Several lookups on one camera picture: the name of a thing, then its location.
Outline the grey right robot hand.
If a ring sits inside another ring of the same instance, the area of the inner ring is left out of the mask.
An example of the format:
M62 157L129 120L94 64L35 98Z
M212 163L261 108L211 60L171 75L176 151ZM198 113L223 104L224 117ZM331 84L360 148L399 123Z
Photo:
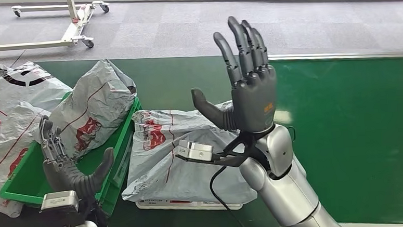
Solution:
M272 127L276 109L277 75L268 60L265 42L258 30L246 20L228 17L235 36L239 58L236 59L226 39L219 32L213 39L221 51L231 83L232 106L220 109L208 102L201 89L191 89L195 108L219 129L261 133Z

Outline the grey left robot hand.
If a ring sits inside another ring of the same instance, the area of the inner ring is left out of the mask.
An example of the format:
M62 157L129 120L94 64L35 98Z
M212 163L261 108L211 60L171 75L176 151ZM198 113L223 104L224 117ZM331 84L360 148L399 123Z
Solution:
M93 197L102 188L104 179L114 163L114 149L105 149L102 162L92 174L86 175L68 156L60 137L61 129L58 127L53 131L53 122L47 115L41 117L38 127L44 157L42 166L52 190L55 192L73 190L80 199Z

